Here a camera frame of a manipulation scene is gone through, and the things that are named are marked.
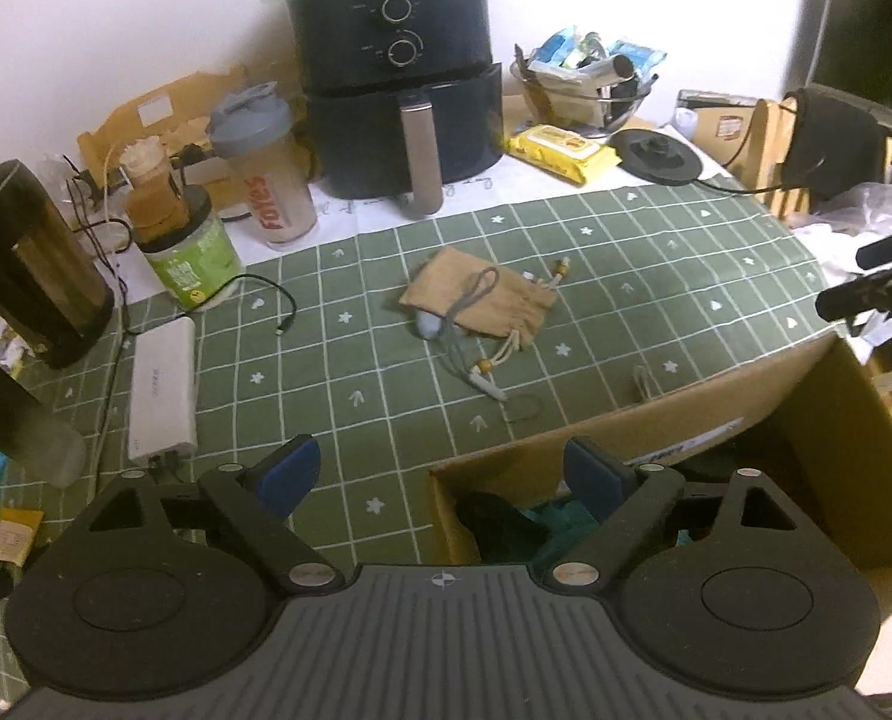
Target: white wall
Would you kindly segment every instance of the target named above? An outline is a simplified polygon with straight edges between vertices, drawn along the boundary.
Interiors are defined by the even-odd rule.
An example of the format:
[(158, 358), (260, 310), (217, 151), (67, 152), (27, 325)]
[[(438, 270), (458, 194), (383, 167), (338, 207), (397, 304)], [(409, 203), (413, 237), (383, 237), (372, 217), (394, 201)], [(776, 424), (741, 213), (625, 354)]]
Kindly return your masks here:
[[(535, 47), (569, 23), (668, 50), (646, 102), (669, 117), (680, 88), (781, 93), (800, 0), (490, 0), (493, 50)], [(75, 137), (136, 95), (244, 61), (294, 77), (283, 1), (0, 0), (0, 161), (77, 153)]]

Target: air fryer drawer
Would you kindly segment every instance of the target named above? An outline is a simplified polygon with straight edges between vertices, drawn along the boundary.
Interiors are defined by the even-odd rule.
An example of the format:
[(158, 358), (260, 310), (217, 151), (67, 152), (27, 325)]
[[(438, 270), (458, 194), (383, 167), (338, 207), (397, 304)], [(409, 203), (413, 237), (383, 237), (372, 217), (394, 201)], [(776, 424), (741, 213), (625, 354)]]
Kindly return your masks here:
[[(502, 156), (502, 66), (470, 79), (417, 87), (433, 103), (444, 183), (462, 181)], [(342, 199), (411, 190), (406, 142), (394, 92), (309, 96), (310, 133), (332, 194)]]

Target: jar lid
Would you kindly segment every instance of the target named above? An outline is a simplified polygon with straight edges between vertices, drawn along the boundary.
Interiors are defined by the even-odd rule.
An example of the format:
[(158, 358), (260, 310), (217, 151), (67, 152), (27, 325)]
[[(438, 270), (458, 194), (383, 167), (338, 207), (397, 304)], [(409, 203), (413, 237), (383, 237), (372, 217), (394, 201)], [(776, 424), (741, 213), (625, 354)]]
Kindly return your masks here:
[(229, 159), (268, 146), (291, 129), (292, 112), (273, 82), (228, 95), (209, 115), (206, 132), (215, 154)]
[(200, 186), (194, 184), (188, 185), (183, 189), (185, 204), (190, 206), (190, 221), (178, 230), (171, 230), (165, 235), (161, 235), (152, 241), (141, 244), (136, 242), (137, 247), (143, 254), (159, 254), (162, 251), (170, 250), (172, 247), (182, 244), (190, 235), (198, 230), (212, 213), (212, 200), (209, 200), (209, 193)]

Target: label sticker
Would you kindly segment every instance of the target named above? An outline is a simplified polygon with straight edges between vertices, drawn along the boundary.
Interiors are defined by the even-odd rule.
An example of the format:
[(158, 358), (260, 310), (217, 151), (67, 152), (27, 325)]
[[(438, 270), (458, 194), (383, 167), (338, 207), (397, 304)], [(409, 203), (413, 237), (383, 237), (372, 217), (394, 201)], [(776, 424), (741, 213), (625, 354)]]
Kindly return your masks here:
[(197, 234), (197, 240), (182, 242), (168, 254), (148, 259), (166, 290), (187, 310), (203, 303), (243, 272), (240, 258), (218, 218), (207, 220)]
[(22, 565), (32, 548), (36, 532), (19, 522), (0, 522), (0, 560)]
[(742, 134), (745, 124), (739, 116), (721, 116), (716, 127), (716, 137), (723, 141), (735, 141)]
[(142, 103), (137, 107), (136, 112), (140, 115), (140, 121), (143, 127), (149, 127), (151, 124), (161, 122), (172, 116), (172, 100), (169, 95), (159, 95), (158, 98), (152, 98), (148, 103)]
[(649, 452), (648, 455), (643, 455), (635, 460), (627, 461), (627, 466), (635, 467), (641, 466), (644, 463), (662, 463), (665, 459), (678, 455), (681, 452), (688, 452), (691, 449), (696, 449), (696, 447), (704, 445), (704, 443), (713, 442), (713, 440), (738, 428), (743, 424), (745, 419), (745, 416), (741, 416), (739, 419), (733, 419), (732, 422), (720, 425), (720, 427), (714, 428), (707, 433), (703, 433), (701, 436), (692, 437), (692, 439), (687, 439), (685, 442), (675, 443), (673, 446), (668, 446), (665, 449)]
[(267, 230), (285, 230), (289, 219), (283, 214), (283, 202), (276, 195), (271, 176), (254, 175), (246, 179), (246, 202), (254, 217)]

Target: table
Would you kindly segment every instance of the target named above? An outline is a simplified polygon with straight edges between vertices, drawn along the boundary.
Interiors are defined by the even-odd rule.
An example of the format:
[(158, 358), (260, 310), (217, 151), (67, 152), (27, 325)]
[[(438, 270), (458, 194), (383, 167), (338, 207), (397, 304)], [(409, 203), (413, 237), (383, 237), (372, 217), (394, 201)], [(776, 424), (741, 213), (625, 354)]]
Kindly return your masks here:
[[(827, 331), (813, 309), (819, 268), (755, 200), (693, 187), (576, 193), (555, 183), (555, 199), (320, 242), (250, 268), (284, 284), (300, 312), (277, 337), (286, 301), (247, 283), (196, 317), (199, 447), (180, 476), (228, 461), (251, 466), (286, 437), (313, 433), (322, 476), (289, 526), (346, 571), (356, 562), (430, 560), (425, 477), (433, 464), (635, 405), (637, 367), (668, 394)], [(535, 346), (497, 373), (511, 394), (541, 404), (532, 418), (504, 415), (447, 370), (438, 344), (411, 332), (398, 296), (443, 245), (543, 277), (571, 258), (562, 300)], [(131, 306), (143, 329), (175, 313), (166, 295)], [(492, 344), (469, 340), (467, 354)], [(100, 486), (128, 464), (132, 352), (113, 388)], [(92, 443), (112, 356), (110, 330), (69, 370), (36, 364), (22, 381)], [(85, 507), (88, 488), (84, 477), (54, 490), (11, 464), (0, 506), (43, 509), (41, 537), (57, 538)], [(24, 689), (0, 605), (0, 695)]]
[[(528, 116), (522, 110), (524, 105), (521, 98), (518, 103), (511, 101), (511, 98), (504, 98), (504, 122), (507, 126), (507, 136), (512, 133), (512, 127), (515, 127), (517, 122), (524, 122), (525, 117)], [(635, 118), (630, 120), (629, 126), (633, 127), (634, 125), (635, 127), (652, 127), (649, 122)], [(683, 139), (672, 127), (662, 127), (661, 131), (678, 140)], [(709, 179), (713, 176), (723, 175), (726, 180), (732, 180), (731, 176), (724, 175), (723, 169), (705, 153), (702, 151), (697, 151), (697, 153), (704, 166), (702, 178)], [(617, 169), (608, 170), (593, 179), (583, 190), (593, 193), (593, 191), (617, 190), (622, 187), (645, 186), (646, 183), (648, 182), (629, 175), (625, 170)], [(227, 225), (226, 229), (236, 251), (243, 260), (243, 264), (254, 266), (285, 254), (345, 241), (371, 232), (390, 230), (421, 220), (411, 213), (409, 207), (404, 207), (399, 199), (379, 197), (371, 200), (338, 200), (329, 194), (328, 187), (324, 182), (313, 184), (310, 186), (310, 191), (313, 195), (316, 212), (318, 212), (318, 224), (310, 233), (288, 245), (284, 250), (278, 252), (270, 250), (262, 242), (259, 229), (251, 218)], [(573, 185), (561, 178), (537, 170), (535, 167), (526, 165), (510, 156), (504, 156), (496, 165), (480, 175), (447, 185), (443, 209), (435, 215), (435, 218), (475, 213), (499, 205), (560, 197), (571, 194), (572, 191), (574, 191)], [(129, 285), (128, 300), (130, 303), (140, 302), (163, 291), (163, 285), (159, 278), (143, 259), (142, 252), (136, 247), (121, 255), (118, 260), (121, 264), (121, 275)], [(107, 281), (110, 284), (113, 283), (108, 277)]]

